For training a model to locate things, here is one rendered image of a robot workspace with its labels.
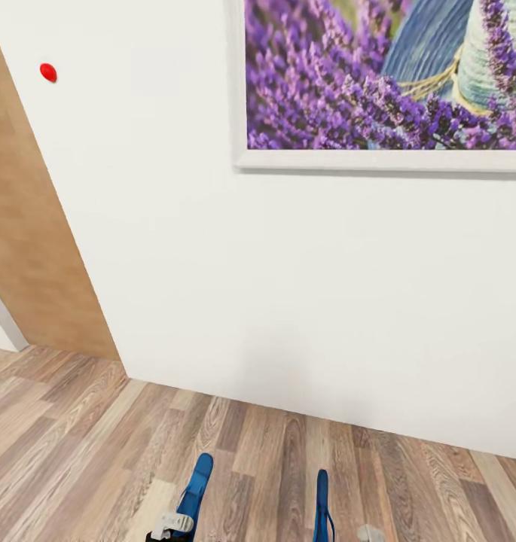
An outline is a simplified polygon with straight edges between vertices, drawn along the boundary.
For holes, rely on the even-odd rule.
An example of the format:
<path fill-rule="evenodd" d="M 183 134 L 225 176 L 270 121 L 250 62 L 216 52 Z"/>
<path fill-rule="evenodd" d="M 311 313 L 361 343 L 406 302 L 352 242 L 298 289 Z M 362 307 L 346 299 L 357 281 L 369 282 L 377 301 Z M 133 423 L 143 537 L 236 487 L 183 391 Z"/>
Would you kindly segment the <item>sandal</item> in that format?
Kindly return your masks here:
<path fill-rule="evenodd" d="M 328 474 L 324 468 L 320 468 L 318 471 L 316 485 L 316 518 L 313 542 L 328 542 L 328 518 L 331 523 L 334 542 L 334 524 L 328 512 Z"/>
<path fill-rule="evenodd" d="M 189 515 L 194 520 L 194 527 L 190 531 L 190 538 L 188 542 L 193 542 L 194 534 L 197 529 L 197 521 L 199 519 L 200 506 L 202 504 L 203 496 L 206 490 L 206 486 L 209 481 L 209 477 L 212 473 L 214 465 L 214 458 L 209 453 L 202 453 L 194 468 L 193 475 L 189 485 L 184 492 L 184 498 L 177 507 L 176 513 L 182 513 Z M 174 530 L 173 535 L 180 537 L 180 535 L 187 534 L 187 532 Z"/>

